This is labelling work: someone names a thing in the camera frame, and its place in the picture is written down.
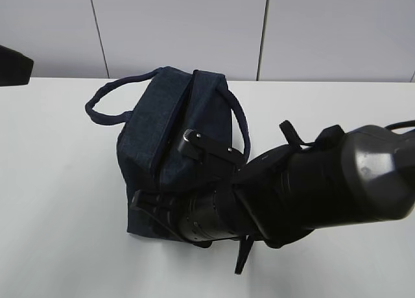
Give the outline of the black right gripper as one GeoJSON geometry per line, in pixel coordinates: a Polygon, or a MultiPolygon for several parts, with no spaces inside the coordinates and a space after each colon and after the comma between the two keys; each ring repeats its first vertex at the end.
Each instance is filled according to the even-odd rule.
{"type": "Polygon", "coordinates": [[[214,193],[177,196],[138,190],[130,204],[130,232],[209,248],[213,242],[240,240],[237,232],[220,219],[214,193]]]}

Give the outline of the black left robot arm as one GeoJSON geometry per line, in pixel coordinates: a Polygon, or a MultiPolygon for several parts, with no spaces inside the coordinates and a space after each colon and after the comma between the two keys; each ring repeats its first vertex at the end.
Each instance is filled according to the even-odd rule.
{"type": "Polygon", "coordinates": [[[24,86],[30,81],[34,61],[24,54],[0,46],[0,85],[24,86]]]}

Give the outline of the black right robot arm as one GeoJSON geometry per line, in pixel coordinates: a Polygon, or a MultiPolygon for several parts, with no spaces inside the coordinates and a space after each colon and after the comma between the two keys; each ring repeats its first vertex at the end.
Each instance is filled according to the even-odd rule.
{"type": "Polygon", "coordinates": [[[131,209],[158,238],[209,247],[256,240],[279,248],[325,227],[400,220],[414,209],[414,122],[324,129],[304,143],[283,122],[287,143],[234,175],[175,193],[137,191],[131,209]]]}

